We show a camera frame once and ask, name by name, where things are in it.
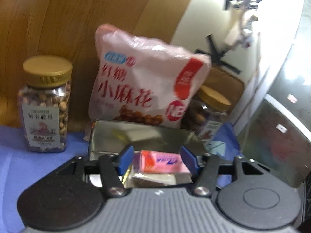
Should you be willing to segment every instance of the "gold lid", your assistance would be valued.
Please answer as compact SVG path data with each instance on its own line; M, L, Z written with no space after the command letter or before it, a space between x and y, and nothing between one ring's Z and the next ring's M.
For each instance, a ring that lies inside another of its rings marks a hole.
M231 106L231 102L226 97L207 86L202 85L198 95L202 101L217 111L227 111Z
M73 66L65 58L38 55L23 63L27 85L36 88L53 88L65 84L71 78Z

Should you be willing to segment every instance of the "red circle logo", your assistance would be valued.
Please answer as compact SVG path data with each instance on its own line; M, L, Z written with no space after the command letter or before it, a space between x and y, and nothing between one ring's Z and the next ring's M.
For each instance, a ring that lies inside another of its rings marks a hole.
M185 114L185 111L186 106L181 101L175 100L169 104L165 112L165 115L168 120L174 122L182 118L183 115Z
M126 65L127 65L127 66L133 66L133 65L135 65L135 63L136 63L136 59L135 59L135 57L133 57L133 56L129 56L129 57L126 59Z

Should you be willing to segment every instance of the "wooden wall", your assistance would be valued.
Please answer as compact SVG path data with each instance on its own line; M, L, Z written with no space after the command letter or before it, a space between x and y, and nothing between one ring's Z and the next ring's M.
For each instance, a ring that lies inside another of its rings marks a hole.
M0 125L19 126L16 93L28 57L73 62L69 131L83 131L99 61L96 28L113 24L169 43L190 0L0 0Z

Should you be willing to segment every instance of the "white snack package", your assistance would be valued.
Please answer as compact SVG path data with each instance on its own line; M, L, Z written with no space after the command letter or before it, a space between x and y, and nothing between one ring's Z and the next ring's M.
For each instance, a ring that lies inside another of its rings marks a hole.
M211 60L158 39L99 26L100 68L92 90L91 120L121 120L179 128L191 97L205 81Z

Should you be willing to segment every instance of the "plastic jar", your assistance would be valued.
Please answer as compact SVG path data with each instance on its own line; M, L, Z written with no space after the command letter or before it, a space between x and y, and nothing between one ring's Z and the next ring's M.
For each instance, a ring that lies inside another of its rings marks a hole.
M23 69L27 85L18 92L18 108L28 149L63 152L72 64L61 57L41 55L27 59Z
M202 85L192 98L182 128L192 130L205 148L227 119L231 103L219 92Z

